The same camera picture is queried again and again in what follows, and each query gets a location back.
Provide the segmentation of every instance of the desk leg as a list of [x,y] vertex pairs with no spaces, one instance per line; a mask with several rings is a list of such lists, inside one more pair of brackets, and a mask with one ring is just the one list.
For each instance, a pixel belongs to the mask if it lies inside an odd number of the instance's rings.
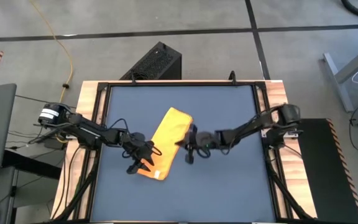
[[353,60],[351,60],[340,71],[338,71],[338,69],[336,68],[335,63],[329,53],[323,54],[323,57],[328,67],[328,73],[329,73],[328,75],[332,83],[334,84],[336,91],[341,97],[346,112],[353,111],[354,107],[349,97],[349,93],[347,92],[344,86],[344,82],[348,78],[353,76],[356,72],[358,72],[358,56],[356,56]]
[[2,167],[14,166],[16,169],[30,172],[33,174],[49,177],[52,179],[59,179],[61,168],[55,167],[48,163],[39,162],[18,153],[5,150]]

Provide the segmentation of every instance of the yellow towel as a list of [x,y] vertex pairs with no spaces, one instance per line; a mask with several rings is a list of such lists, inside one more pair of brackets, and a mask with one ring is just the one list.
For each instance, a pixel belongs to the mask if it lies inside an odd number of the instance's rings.
[[179,149],[175,143],[185,137],[192,122],[193,118],[190,115],[170,108],[152,138],[154,146],[161,151],[162,155],[152,154],[154,166],[142,159],[142,162],[151,171],[139,169],[137,173],[157,180],[165,179]]

